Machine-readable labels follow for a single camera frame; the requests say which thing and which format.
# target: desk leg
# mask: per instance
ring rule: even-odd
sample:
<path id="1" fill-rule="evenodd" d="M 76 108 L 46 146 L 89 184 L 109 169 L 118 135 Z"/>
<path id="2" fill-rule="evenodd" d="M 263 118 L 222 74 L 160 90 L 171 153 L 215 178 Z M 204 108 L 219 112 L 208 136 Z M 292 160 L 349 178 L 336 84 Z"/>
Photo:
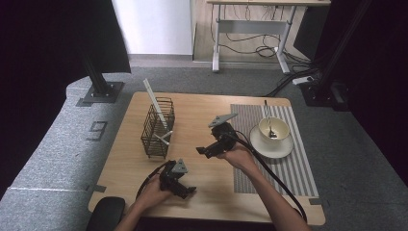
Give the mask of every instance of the desk leg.
<path id="1" fill-rule="evenodd" d="M 218 16 L 216 18 L 216 44 L 213 50 L 213 72 L 219 72 L 219 21 L 221 19 L 221 5 L 218 5 Z"/>
<path id="2" fill-rule="evenodd" d="M 288 65 L 286 64 L 285 57 L 283 56 L 283 49 L 285 49 L 285 43 L 286 43 L 286 40 L 288 39 L 289 31 L 291 30 L 295 12 L 296 12 L 296 6 L 292 6 L 291 15 L 289 17 L 289 20 L 286 21 L 285 32 L 282 35 L 282 38 L 279 42 L 279 46 L 275 47 L 276 58 L 278 58 L 279 64 L 281 65 L 281 68 L 284 74 L 291 73 L 291 71 L 288 68 Z"/>

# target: wall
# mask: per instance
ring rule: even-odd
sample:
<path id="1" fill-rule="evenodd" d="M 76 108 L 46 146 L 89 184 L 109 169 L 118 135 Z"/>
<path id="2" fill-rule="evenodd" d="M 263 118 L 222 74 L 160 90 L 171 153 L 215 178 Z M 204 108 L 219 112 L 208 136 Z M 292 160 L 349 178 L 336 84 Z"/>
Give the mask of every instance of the wall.
<path id="1" fill-rule="evenodd" d="M 128 54 L 192 55 L 193 0 L 113 0 Z"/>

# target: person's left hand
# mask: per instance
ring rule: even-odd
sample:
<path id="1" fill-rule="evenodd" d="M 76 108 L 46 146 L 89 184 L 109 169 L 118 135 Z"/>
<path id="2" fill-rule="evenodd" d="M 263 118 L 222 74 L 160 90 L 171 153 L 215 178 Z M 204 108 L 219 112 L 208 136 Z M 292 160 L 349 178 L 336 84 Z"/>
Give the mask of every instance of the person's left hand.
<path id="1" fill-rule="evenodd" d="M 165 201 L 172 193 L 168 190 L 160 190 L 159 173 L 154 175 L 144 187 L 135 203 L 139 204 L 143 210 L 154 207 Z"/>

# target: wooden table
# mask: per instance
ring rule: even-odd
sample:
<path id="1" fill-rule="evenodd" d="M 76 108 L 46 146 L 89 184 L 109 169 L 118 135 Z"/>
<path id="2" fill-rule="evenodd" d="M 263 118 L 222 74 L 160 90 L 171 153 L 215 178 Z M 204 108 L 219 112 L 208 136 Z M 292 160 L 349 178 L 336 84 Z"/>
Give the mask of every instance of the wooden table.
<path id="1" fill-rule="evenodd" d="M 281 35 L 278 47 L 275 47 L 276 58 L 283 73 L 290 70 L 283 56 L 286 40 L 293 23 L 294 13 L 297 6 L 321 7 L 330 6 L 330 0 L 207 0 L 208 4 L 218 5 L 216 21 L 216 43 L 213 50 L 213 72 L 219 71 L 219 33 L 236 34 L 269 34 Z M 221 5 L 247 5 L 247 6 L 291 6 L 289 18 L 282 21 L 255 21 L 255 20 L 231 20 L 221 18 Z"/>
<path id="2" fill-rule="evenodd" d="M 175 123 L 166 160 L 182 158 L 189 172 L 180 178 L 186 187 L 196 186 L 196 193 L 186 199 L 172 196 L 165 203 L 147 211 L 147 217 L 199 218 L 270 222 L 267 210 L 254 193 L 234 193 L 233 168 L 224 160 L 207 159 L 199 155 L 197 146 L 208 146 L 215 141 L 208 124 L 216 117 L 231 113 L 231 104 L 290 106 L 288 99 L 225 95 L 155 93 L 156 97 L 169 97 L 174 102 Z M 125 199 L 126 208 L 156 167 L 164 163 L 163 157 L 148 158 L 140 136 L 151 105 L 147 92 L 136 92 L 123 118 L 108 160 L 97 185 L 104 192 L 94 192 L 89 202 L 93 211 L 96 203 L 105 196 Z M 321 205 L 311 205 L 310 196 L 298 196 L 308 215 L 309 224 L 323 225 Z"/>

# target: wooden floor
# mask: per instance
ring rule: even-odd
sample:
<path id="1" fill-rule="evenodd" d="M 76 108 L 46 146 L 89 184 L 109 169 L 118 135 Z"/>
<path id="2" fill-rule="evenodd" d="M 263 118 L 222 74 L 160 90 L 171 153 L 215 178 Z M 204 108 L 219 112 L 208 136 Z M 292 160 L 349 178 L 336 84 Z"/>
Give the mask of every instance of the wooden floor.
<path id="1" fill-rule="evenodd" d="M 286 20 L 290 13 L 291 7 L 264 7 L 249 6 L 248 9 L 243 5 L 221 7 L 221 18 L 242 19 L 242 20 Z M 193 59 L 197 62 L 210 62 L 213 59 L 213 46 L 216 31 L 215 18 L 217 17 L 217 6 L 207 4 L 205 0 L 195 1 L 195 41 Z M 293 55 L 305 58 L 300 52 L 293 47 L 293 42 L 300 26 L 301 19 L 304 15 L 305 7 L 297 7 L 293 18 L 293 25 L 286 43 L 286 50 Z M 232 49 L 249 54 L 240 54 L 226 47 L 220 47 L 221 63 L 277 63 L 275 57 L 264 58 L 258 53 L 254 53 L 257 47 L 278 45 L 278 36 L 274 37 L 256 37 L 259 35 L 244 34 L 221 34 L 219 43 L 229 46 Z M 269 56 L 271 51 L 265 51 L 262 55 Z"/>

